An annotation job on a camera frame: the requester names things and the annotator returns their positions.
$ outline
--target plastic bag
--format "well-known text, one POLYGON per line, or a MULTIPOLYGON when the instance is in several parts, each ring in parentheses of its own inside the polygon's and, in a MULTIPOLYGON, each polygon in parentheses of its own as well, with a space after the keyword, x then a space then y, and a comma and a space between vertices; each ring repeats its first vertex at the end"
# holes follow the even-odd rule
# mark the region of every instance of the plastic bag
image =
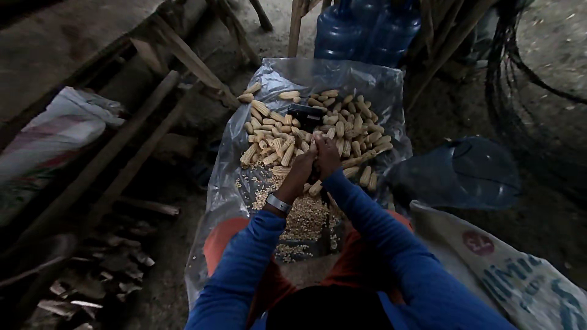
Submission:
POLYGON ((547 260, 520 252, 465 220, 418 201, 411 202, 410 211, 417 224, 426 224, 461 257, 519 329, 587 326, 585 293, 547 260))
MULTIPOLYGON (((291 101, 281 100, 278 95, 288 90, 300 91, 303 99, 307 99, 311 93, 328 89, 338 89, 341 95, 364 95, 366 100, 371 101, 371 109, 379 116, 379 123, 385 128, 386 134, 392 136, 394 145, 393 150, 375 158, 373 169, 382 176, 393 164, 412 156, 410 139, 404 128, 403 73, 400 70, 349 60, 264 59, 249 86, 255 82, 261 83, 261 90, 256 93, 255 98, 282 115, 286 113, 291 101)), ((250 120, 250 106, 244 104, 238 108, 228 121, 222 136, 208 185, 206 213, 200 221, 185 268, 190 308, 194 306, 208 277, 202 255, 206 237, 212 228, 224 220, 249 217, 248 206, 255 200, 255 190, 259 184, 251 179, 254 176, 259 182, 264 182, 272 175, 268 170, 243 170, 240 167, 241 154, 249 146, 243 126, 250 120), (237 179, 242 185, 240 188, 235 185, 237 179)), ((380 180, 382 184, 375 194, 375 199, 382 204, 387 202, 389 193, 383 181, 380 180)))
POLYGON ((96 140, 106 125, 120 126, 120 103, 65 87, 0 155, 0 227, 55 176, 55 171, 96 140))

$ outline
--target plastic water bottle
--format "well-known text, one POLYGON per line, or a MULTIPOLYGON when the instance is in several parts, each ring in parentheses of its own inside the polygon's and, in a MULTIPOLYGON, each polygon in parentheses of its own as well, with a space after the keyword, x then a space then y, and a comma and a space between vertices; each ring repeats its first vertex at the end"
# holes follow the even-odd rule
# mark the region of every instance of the plastic water bottle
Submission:
POLYGON ((407 0, 401 8, 386 4, 367 39, 361 62, 395 68, 420 30, 420 12, 407 0))
POLYGON ((365 38, 364 29, 350 10, 351 0, 330 6, 316 23, 314 58, 353 59, 365 38))

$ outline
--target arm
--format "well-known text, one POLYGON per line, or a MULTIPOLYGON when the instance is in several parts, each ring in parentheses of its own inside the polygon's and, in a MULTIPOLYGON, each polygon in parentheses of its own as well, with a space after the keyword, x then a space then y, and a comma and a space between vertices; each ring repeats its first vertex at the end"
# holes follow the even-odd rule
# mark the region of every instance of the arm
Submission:
POLYGON ((336 170, 322 183, 397 276, 407 303, 406 322, 422 328, 513 329, 447 273, 436 257, 399 221, 336 170))

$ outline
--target sleeve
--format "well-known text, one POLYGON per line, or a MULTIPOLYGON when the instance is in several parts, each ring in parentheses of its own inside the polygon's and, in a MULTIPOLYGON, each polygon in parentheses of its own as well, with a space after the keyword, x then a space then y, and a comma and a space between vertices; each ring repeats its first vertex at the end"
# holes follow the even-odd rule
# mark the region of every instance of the sleeve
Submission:
POLYGON ((259 211, 228 243, 190 312, 186 329, 244 329, 249 308, 285 219, 259 211))
POLYGON ((322 183, 361 236, 396 275, 406 322, 422 328, 514 329, 447 273, 438 259, 399 221, 342 173, 322 183))

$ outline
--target watch strap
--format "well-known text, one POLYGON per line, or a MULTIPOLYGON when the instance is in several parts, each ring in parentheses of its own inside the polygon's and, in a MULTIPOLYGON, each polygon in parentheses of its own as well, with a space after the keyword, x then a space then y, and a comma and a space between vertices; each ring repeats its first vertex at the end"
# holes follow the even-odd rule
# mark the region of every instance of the watch strap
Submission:
POLYGON ((265 202, 268 203, 269 205, 277 208, 279 211, 282 211, 285 214, 289 214, 289 211, 292 208, 291 205, 289 205, 286 202, 281 201, 280 199, 275 197, 273 194, 270 194, 269 196, 267 196, 267 199, 265 200, 265 202))

